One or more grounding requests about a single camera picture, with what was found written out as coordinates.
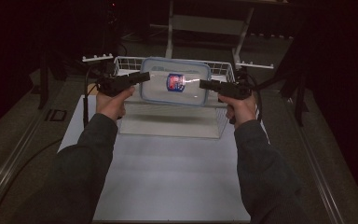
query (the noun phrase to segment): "red and blue label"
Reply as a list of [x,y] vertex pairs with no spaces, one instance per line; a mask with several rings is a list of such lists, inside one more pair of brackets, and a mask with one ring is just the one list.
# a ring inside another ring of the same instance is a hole
[[185,89],[186,80],[182,74],[170,73],[167,77],[167,90],[183,92]]

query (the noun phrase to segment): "label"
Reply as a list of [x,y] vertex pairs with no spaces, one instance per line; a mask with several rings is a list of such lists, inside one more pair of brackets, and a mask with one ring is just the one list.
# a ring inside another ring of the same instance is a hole
[[181,74],[170,73],[167,77],[167,90],[183,92],[185,89],[185,76]]

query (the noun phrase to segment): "left hand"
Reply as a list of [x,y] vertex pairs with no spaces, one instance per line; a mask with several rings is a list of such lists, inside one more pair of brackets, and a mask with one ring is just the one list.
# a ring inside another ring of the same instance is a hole
[[134,91],[134,87],[129,87],[115,97],[110,97],[98,92],[96,112],[106,115],[116,122],[118,117],[123,117],[126,114],[124,100],[132,96]]

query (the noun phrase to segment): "gray long sleeve shirt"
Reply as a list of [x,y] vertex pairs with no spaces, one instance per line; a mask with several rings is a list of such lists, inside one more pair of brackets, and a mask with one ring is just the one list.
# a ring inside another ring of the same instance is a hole
[[[256,120],[234,133],[241,198],[252,223],[309,223],[297,199],[300,183]],[[112,162],[117,125],[95,114],[76,145],[60,151],[45,185],[12,223],[91,223]]]

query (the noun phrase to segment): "plastic container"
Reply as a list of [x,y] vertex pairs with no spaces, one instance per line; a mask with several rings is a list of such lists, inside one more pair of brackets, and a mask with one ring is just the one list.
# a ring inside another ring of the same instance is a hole
[[203,106],[208,99],[208,91],[200,88],[200,79],[211,79],[211,68],[205,63],[147,58],[141,72],[150,74],[140,86],[141,98],[147,102]]

